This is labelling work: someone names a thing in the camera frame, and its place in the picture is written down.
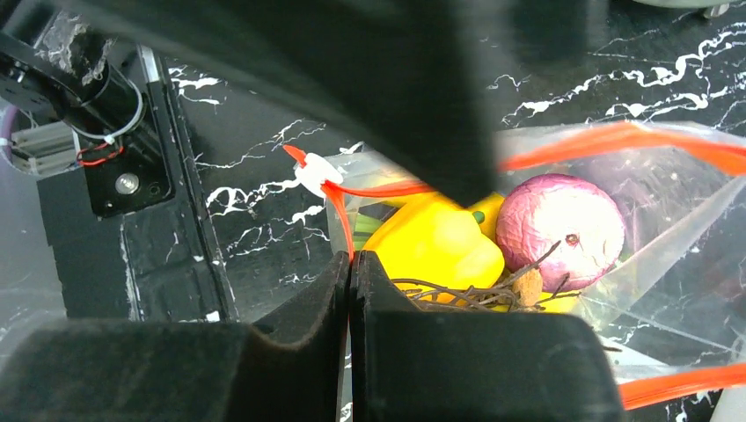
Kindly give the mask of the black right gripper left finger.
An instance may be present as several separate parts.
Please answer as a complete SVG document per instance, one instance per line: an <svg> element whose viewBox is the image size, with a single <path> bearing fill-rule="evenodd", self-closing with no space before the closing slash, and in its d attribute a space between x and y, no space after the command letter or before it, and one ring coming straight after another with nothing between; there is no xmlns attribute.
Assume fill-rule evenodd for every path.
<svg viewBox="0 0 746 422"><path fill-rule="evenodd" d="M74 320L1 373L4 421L335 421L349 257L254 323Z"/></svg>

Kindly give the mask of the brown twig nut cluster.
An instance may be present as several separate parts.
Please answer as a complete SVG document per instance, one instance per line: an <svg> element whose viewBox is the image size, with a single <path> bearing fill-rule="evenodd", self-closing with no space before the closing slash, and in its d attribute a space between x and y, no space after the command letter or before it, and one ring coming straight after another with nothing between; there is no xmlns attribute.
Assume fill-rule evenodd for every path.
<svg viewBox="0 0 746 422"><path fill-rule="evenodd" d="M421 310L503 313L567 312L569 309L567 304L559 306L554 302L565 300L576 302L581 296L580 290L566 291L564 289L569 280L569 274L565 273L560 284L550 293L544 292L538 281L540 264L562 244L562 241L554 243L536 261L501 277L491 287L469 286L456 289L415 279L394 279L391 283Z"/></svg>

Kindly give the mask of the yellow toy pepper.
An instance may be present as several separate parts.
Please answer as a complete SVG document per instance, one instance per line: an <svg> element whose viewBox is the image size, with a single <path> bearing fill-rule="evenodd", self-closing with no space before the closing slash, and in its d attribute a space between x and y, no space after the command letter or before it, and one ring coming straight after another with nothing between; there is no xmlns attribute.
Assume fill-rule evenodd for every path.
<svg viewBox="0 0 746 422"><path fill-rule="evenodd" d="M373 251L394 286L413 298L451 302L433 295L433 286L451 290L491 287L505 269L495 241L482 232L482 221L436 193L420 193L385 202L398 208L363 244Z"/></svg>

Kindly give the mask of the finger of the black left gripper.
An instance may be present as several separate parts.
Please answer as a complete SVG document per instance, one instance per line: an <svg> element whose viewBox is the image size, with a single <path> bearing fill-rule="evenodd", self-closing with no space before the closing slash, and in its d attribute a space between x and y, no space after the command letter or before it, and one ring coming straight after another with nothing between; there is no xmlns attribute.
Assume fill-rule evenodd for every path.
<svg viewBox="0 0 746 422"><path fill-rule="evenodd" d="M461 1L63 1L95 28L325 122L470 206L498 185Z"/></svg>

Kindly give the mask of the purple toy fruit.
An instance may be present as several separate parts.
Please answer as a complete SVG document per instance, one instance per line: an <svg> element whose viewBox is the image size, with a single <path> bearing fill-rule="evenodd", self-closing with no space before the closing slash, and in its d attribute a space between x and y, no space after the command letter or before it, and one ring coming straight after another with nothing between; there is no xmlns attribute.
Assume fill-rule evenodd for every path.
<svg viewBox="0 0 746 422"><path fill-rule="evenodd" d="M511 271L562 241L539 266L543 290L552 292L568 273L564 289L573 291L595 283L616 263L625 245L625 221L616 202L596 185L544 174L522 182L504 200L495 241Z"/></svg>

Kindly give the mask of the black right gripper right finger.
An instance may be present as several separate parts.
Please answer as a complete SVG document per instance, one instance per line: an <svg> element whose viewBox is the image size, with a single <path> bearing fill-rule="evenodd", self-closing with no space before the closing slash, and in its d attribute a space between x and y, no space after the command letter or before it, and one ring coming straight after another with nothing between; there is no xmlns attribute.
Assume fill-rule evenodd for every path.
<svg viewBox="0 0 746 422"><path fill-rule="evenodd" d="M622 421L601 343L579 317L418 309L376 254L351 271L357 421Z"/></svg>

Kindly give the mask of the clear zip bag orange zipper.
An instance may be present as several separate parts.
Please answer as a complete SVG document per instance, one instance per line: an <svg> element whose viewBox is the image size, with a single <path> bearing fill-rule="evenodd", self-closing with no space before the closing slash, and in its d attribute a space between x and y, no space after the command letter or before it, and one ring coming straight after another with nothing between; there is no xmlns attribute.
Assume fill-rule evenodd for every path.
<svg viewBox="0 0 746 422"><path fill-rule="evenodd" d="M294 146L333 245L373 252L418 308L570 313L603 326L745 185L745 140L693 123L528 127L498 138L507 186L463 208L373 153Z"/></svg>

